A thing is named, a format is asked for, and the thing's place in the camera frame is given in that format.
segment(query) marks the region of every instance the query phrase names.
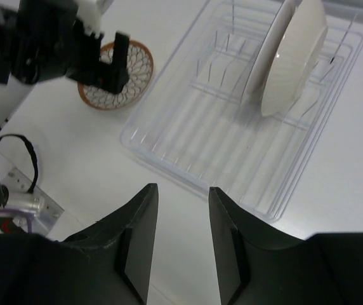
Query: black cable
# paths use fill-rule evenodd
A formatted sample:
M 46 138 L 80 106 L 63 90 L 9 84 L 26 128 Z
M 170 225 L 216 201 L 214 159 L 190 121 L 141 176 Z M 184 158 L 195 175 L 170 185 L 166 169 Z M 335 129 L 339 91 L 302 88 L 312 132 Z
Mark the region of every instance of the black cable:
M 9 135 L 3 135 L 0 137 L 0 142 L 3 138 L 5 137 L 16 137 L 19 138 L 23 141 L 23 143 L 25 144 L 28 153 L 30 154 L 30 158 L 32 160 L 32 165 L 34 167 L 34 180 L 32 181 L 32 184 L 30 185 L 29 189 L 28 189 L 28 193 L 32 194 L 34 192 L 34 189 L 36 187 L 36 183 L 37 183 L 37 179 L 39 177 L 39 169 L 37 167 L 37 156 L 36 156 L 36 152 L 34 149 L 34 146 L 32 145 L 32 143 L 23 135 L 17 135 L 17 134 L 9 134 Z

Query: table surface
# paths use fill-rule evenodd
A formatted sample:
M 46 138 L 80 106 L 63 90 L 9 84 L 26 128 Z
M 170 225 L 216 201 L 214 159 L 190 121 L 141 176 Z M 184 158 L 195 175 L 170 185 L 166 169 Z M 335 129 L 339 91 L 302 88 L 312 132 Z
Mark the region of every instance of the table surface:
M 203 4 L 115 0 L 103 17 L 105 41 L 116 30 L 131 33 L 150 48 L 159 71 Z M 2 132 L 22 133 L 35 144 L 39 186 L 71 219 L 53 230 L 61 238 L 76 231 L 78 223 L 85 227 L 113 212 L 146 184 L 158 183 L 149 303 L 220 304 L 208 204 L 123 148 L 119 134 L 130 111 L 92 109 L 81 101 L 75 83 L 59 79 L 38 85 Z M 31 177 L 29 157 L 18 141 L 5 139 L 0 150 Z M 274 226 L 300 238 L 321 231 L 363 231 L 363 50 Z

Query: patterned plate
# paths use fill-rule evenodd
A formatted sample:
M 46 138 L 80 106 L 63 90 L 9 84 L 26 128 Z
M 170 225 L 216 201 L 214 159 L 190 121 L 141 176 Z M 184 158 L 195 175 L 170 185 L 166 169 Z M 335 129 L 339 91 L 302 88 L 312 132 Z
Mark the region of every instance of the patterned plate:
M 114 43 L 103 46 L 101 60 L 111 62 L 113 51 Z M 144 44 L 129 41 L 127 68 L 129 81 L 120 94 L 114 95 L 102 89 L 79 83 L 78 89 L 82 100 L 87 105 L 99 110 L 114 110 L 136 102 L 147 89 L 154 73 L 154 59 Z

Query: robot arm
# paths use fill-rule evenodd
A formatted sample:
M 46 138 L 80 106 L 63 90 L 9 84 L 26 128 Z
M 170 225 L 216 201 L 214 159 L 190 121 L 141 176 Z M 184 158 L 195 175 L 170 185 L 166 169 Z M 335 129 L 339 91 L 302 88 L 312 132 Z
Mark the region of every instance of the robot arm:
M 101 14 L 112 0 L 21 0 L 0 6 L 0 83 L 34 85 L 61 76 L 113 94 L 129 81 L 129 37 L 117 33 L 112 63 L 100 61 Z

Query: dish rack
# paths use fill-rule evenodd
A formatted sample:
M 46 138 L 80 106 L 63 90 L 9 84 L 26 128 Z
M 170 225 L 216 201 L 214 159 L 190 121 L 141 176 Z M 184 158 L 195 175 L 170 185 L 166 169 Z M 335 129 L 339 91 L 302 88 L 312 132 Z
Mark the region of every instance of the dish rack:
M 206 1 L 121 134 L 145 161 L 203 194 L 222 188 L 267 222 L 285 210 L 363 47 L 363 10 L 324 3 L 329 30 L 303 95 L 263 118 L 244 87 L 280 5 Z

